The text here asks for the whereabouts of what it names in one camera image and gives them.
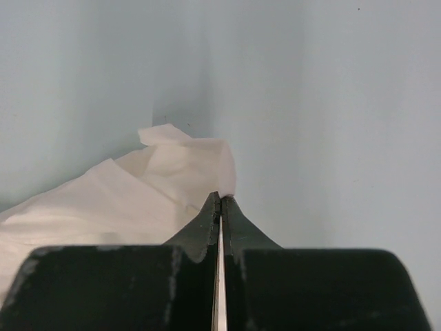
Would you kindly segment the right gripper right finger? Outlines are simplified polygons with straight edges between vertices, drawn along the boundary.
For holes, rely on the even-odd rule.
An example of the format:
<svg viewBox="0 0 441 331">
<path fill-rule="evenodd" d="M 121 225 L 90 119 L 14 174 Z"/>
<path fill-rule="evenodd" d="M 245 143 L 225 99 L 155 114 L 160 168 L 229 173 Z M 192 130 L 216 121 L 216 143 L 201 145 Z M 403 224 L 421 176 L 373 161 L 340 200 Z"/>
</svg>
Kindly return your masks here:
<svg viewBox="0 0 441 331">
<path fill-rule="evenodd" d="M 429 330 L 407 269 L 374 249 L 282 248 L 221 201 L 229 330 Z"/>
</svg>

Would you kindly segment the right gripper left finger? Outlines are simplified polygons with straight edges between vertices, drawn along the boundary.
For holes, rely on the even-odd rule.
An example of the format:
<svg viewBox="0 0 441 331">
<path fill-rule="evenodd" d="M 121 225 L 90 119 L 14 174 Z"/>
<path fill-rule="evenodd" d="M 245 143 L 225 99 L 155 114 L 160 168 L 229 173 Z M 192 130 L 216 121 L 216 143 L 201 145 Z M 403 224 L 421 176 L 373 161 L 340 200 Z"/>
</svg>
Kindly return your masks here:
<svg viewBox="0 0 441 331">
<path fill-rule="evenodd" d="M 2 330 L 215 330 L 221 199 L 161 245 L 53 245 L 21 264 Z"/>
</svg>

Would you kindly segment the white floral t-shirt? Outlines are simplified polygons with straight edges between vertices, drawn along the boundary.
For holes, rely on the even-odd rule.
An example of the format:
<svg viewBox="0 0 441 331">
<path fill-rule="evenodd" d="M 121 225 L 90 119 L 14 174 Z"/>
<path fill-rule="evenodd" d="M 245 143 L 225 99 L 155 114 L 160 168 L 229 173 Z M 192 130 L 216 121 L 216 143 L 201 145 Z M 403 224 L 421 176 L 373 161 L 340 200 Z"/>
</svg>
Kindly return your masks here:
<svg viewBox="0 0 441 331">
<path fill-rule="evenodd" d="M 139 130 L 143 148 L 1 213 L 1 293 L 30 252 L 47 245 L 158 244 L 236 190 L 229 144 L 165 124 Z"/>
</svg>

